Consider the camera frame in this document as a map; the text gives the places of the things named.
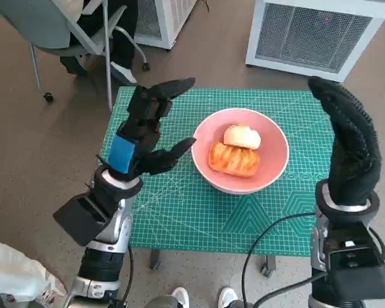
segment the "chair caster wheel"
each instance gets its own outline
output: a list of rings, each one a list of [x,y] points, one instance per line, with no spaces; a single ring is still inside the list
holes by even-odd
[[[48,103],[52,103],[54,101],[54,97],[52,95],[52,93],[49,93],[49,92],[46,92],[44,95],[43,95],[43,98],[48,102]]]
[[[148,62],[146,62],[146,63],[144,63],[144,64],[142,65],[142,71],[143,71],[143,72],[149,72],[150,69],[151,69],[151,67],[150,67],[150,65],[149,65]]]
[[[267,265],[264,264],[263,266],[261,266],[261,274],[266,277],[266,278],[271,278],[272,274],[273,274],[273,270],[272,269],[268,269]]]

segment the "black glove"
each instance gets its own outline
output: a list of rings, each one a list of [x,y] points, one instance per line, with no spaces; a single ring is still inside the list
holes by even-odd
[[[308,86],[330,116],[335,133],[329,192],[338,205],[365,204],[381,175],[381,153],[371,117],[349,91],[312,77]]]

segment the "gray floor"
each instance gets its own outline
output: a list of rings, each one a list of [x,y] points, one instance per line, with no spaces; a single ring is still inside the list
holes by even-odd
[[[142,84],[195,76],[199,87],[306,89],[306,78],[244,65],[253,1],[212,0],[210,13],[199,3],[172,52],[144,47],[152,70],[140,72]],[[53,221],[52,213],[84,190],[95,165],[109,113],[105,105],[102,61],[89,61],[90,78],[65,73],[53,56],[38,54],[42,82],[56,101],[47,106],[36,92],[28,46],[0,18],[0,241],[52,269],[69,286],[83,250]],[[345,82],[373,116],[384,157],[377,191],[382,207],[373,222],[385,241],[385,23]],[[135,250],[132,307],[153,296],[185,286],[191,307],[215,307],[219,289],[239,294],[244,256],[227,253],[164,252],[157,272],[150,272],[148,251]],[[269,280],[248,270],[248,298],[310,275],[309,260],[278,258],[279,270]],[[127,269],[123,270],[126,280]],[[265,307],[306,307],[309,287],[282,295]],[[385,307],[385,301],[369,307]]]

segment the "vent grille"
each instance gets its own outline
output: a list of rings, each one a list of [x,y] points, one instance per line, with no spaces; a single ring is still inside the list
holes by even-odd
[[[267,3],[255,57],[338,73],[371,20]]]
[[[196,0],[171,0],[171,13],[173,14],[173,28],[177,32],[188,17],[190,9]]]
[[[155,0],[138,0],[138,3],[139,18],[135,30],[136,34],[149,35],[161,39]]]

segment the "pink bowl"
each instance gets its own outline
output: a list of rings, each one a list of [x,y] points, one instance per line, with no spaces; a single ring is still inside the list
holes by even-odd
[[[245,124],[257,130],[261,146],[257,150],[261,161],[258,171],[250,178],[241,178],[213,171],[208,166],[210,146],[223,142],[225,130],[233,124]],[[284,172],[288,159],[287,139],[280,127],[259,112],[245,108],[220,110],[208,116],[197,127],[197,141],[191,149],[192,159],[202,176],[215,188],[228,194],[251,194],[272,184]]]

